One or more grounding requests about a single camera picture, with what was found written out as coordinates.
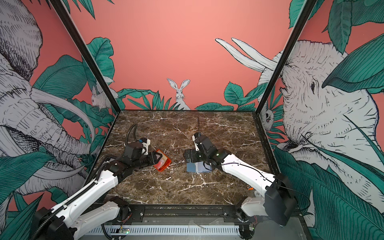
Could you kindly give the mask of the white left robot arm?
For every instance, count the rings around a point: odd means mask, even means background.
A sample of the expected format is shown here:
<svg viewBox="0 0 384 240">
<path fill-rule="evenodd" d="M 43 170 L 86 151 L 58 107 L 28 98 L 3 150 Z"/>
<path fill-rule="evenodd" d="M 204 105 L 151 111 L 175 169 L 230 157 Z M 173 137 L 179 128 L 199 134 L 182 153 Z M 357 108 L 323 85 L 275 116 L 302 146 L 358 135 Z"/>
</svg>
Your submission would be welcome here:
<svg viewBox="0 0 384 240">
<path fill-rule="evenodd" d="M 50 210 L 42 208 L 33 217 L 30 240 L 78 240 L 95 227 L 115 219 L 128 206 L 116 198 L 103 206 L 86 210 L 101 196 L 116 187 L 134 170 L 156 165 L 162 154 L 149 152 L 137 158 L 106 156 L 95 178 L 74 195 Z"/>
</svg>

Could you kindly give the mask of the blue card holder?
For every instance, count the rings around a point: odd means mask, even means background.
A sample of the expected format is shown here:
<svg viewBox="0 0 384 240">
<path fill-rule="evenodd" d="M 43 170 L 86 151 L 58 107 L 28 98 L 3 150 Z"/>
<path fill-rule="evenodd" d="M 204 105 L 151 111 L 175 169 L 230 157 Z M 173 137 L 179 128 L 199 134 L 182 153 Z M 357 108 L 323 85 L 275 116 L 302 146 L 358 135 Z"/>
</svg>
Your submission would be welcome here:
<svg viewBox="0 0 384 240">
<path fill-rule="evenodd" d="M 189 173 L 209 173 L 212 168 L 205 165 L 204 162 L 187 163 L 187 172 Z"/>
</svg>

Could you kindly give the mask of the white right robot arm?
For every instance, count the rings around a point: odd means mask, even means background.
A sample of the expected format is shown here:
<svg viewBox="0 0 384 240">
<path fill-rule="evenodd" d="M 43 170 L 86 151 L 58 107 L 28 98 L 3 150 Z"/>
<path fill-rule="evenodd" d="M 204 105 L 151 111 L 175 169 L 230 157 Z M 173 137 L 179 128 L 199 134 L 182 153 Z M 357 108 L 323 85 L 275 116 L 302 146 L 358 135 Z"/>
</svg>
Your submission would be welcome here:
<svg viewBox="0 0 384 240">
<path fill-rule="evenodd" d="M 240 203 L 239 218 L 266 216 L 285 226 L 297 207 L 291 182 L 283 174 L 273 175 L 258 170 L 225 149 L 210 154 L 189 149 L 183 156 L 187 163 L 202 163 L 207 170 L 217 169 L 230 174 L 258 193 L 256 197 L 247 197 Z"/>
</svg>

